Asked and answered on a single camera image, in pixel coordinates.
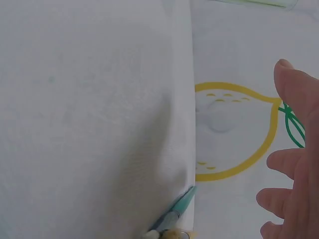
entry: green stem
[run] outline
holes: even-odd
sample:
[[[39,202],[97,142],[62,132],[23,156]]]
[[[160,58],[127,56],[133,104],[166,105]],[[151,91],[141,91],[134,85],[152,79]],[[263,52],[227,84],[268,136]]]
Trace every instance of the green stem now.
[[[290,139],[299,147],[299,148],[304,148],[304,146],[302,146],[293,136],[293,134],[291,133],[291,130],[289,128],[289,120],[291,121],[291,123],[296,127],[297,131],[299,132],[299,134],[301,135],[301,137],[303,138],[303,140],[305,140],[305,134],[302,132],[302,130],[300,129],[300,127],[298,126],[298,124],[295,122],[297,121],[303,128],[304,126],[300,123],[300,121],[297,119],[297,117],[292,114],[292,109],[284,103],[284,109],[282,107],[279,107],[278,110],[281,112],[285,113],[285,125],[286,125],[286,130],[287,133],[290,137]]]

